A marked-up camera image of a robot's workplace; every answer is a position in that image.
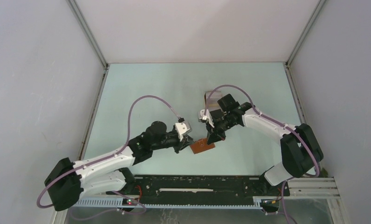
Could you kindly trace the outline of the brown leather card holder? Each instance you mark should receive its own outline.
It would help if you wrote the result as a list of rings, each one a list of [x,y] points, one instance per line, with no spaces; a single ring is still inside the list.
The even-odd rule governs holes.
[[[214,143],[208,144],[207,138],[202,138],[191,144],[190,148],[194,154],[199,154],[204,151],[215,148],[215,144]]]

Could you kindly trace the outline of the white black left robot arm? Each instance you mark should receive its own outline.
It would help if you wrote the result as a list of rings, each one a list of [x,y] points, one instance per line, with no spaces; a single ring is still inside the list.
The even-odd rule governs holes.
[[[109,191],[132,193],[135,181],[129,167],[151,158],[155,150],[173,148],[179,153],[193,143],[191,131],[183,119],[171,131],[167,131],[165,123],[155,121],[140,135],[109,153],[82,161],[59,160],[44,182],[52,206],[62,211],[85,196]]]

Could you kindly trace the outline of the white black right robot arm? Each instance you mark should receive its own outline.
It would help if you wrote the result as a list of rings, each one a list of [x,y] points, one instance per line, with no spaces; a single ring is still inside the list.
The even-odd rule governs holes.
[[[302,123],[294,126],[279,122],[250,102],[239,104],[231,94],[223,96],[217,103],[217,110],[204,108],[199,115],[201,122],[206,124],[208,144],[224,141],[226,131],[242,126],[265,134],[280,146],[282,161],[260,176],[261,193],[271,195],[282,182],[300,178],[312,168],[319,175],[319,162],[324,155],[309,125]]]

